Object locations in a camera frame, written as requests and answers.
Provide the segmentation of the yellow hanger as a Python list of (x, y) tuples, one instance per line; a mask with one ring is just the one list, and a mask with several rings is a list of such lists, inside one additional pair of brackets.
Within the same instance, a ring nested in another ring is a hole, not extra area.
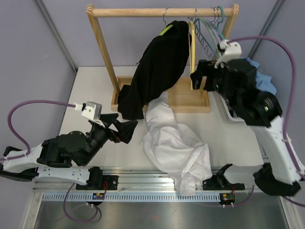
[(190, 74), (194, 73), (195, 71), (195, 26), (193, 23), (193, 17), (190, 18), (188, 22), (188, 28), (189, 28), (189, 61), (190, 61)]

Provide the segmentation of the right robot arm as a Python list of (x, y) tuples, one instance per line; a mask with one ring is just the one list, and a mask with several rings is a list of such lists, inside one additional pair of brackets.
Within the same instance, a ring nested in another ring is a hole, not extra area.
[(269, 159), (253, 174), (255, 184), (270, 196), (292, 197), (301, 189), (304, 166), (284, 133), (282, 108), (270, 92), (256, 88), (257, 68), (245, 59), (233, 59), (215, 65), (200, 60), (191, 74), (193, 89), (199, 89), (206, 77), (204, 90), (216, 91), (255, 133)]

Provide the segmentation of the white shirt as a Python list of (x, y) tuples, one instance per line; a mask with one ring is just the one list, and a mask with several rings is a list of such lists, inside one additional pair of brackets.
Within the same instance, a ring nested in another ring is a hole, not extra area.
[(142, 149), (150, 162), (173, 179), (182, 196), (193, 196), (212, 177), (208, 144), (185, 123), (178, 123), (168, 104), (167, 92), (148, 103), (147, 133)]

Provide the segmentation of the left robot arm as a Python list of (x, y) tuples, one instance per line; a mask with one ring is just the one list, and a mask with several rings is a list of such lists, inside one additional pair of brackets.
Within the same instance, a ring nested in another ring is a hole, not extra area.
[(103, 171), (87, 167), (107, 141), (128, 144), (137, 121), (120, 122), (117, 113), (102, 114), (87, 133), (71, 131), (43, 141), (25, 150), (7, 147), (7, 156), (0, 166), (0, 175), (10, 180), (30, 182), (34, 179), (56, 178), (76, 183), (78, 190), (97, 190), (104, 187)]

